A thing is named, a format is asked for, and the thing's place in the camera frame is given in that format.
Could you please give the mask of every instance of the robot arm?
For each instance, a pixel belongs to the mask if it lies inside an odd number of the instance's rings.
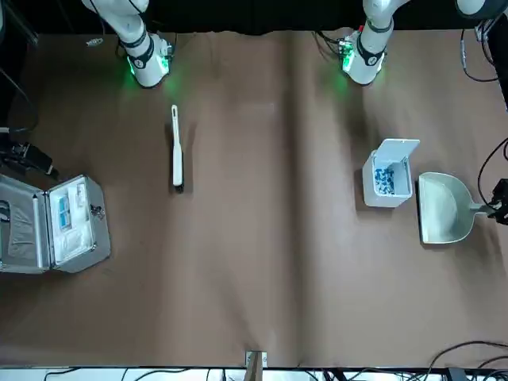
[[[82,0],[83,5],[98,13],[120,38],[131,71],[142,87],[154,87],[169,73],[172,47],[164,39],[146,30],[138,10],[145,11],[148,0]]]
[[[364,0],[367,17],[361,32],[355,31],[346,41],[351,44],[343,53],[342,69],[361,85],[371,83],[383,64],[387,42],[394,29],[393,15],[409,0]],[[506,0],[455,0],[463,17],[478,20],[499,14],[506,8]]]
[[[361,32],[347,37],[352,50],[344,59],[343,70],[361,85],[371,83],[383,64],[387,42],[394,30],[395,11],[409,0],[364,0],[367,20]]]

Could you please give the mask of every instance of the container lid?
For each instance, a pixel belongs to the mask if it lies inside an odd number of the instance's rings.
[[[9,220],[2,222],[2,268],[49,268],[49,237],[44,192],[0,175],[0,200]]]
[[[377,160],[397,163],[409,157],[419,144],[419,139],[385,139],[374,155]]]

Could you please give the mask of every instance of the gray dustpan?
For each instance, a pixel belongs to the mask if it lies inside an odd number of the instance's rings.
[[[468,188],[457,177],[426,172],[418,178],[420,234],[426,244],[451,244],[471,232],[476,214],[489,206],[473,202]]]

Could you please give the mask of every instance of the blue object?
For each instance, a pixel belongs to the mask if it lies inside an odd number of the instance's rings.
[[[69,207],[69,197],[63,196],[58,201],[58,213],[60,218],[60,230],[71,226],[71,208]]]
[[[374,174],[375,189],[380,194],[395,194],[394,171],[390,167],[376,168]]]

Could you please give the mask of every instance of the white container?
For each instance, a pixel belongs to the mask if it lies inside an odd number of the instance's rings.
[[[42,191],[0,175],[0,201],[0,272],[78,272],[110,255],[102,190],[86,176]]]
[[[413,195],[411,152],[416,139],[385,139],[364,165],[364,201],[368,206],[395,208]]]

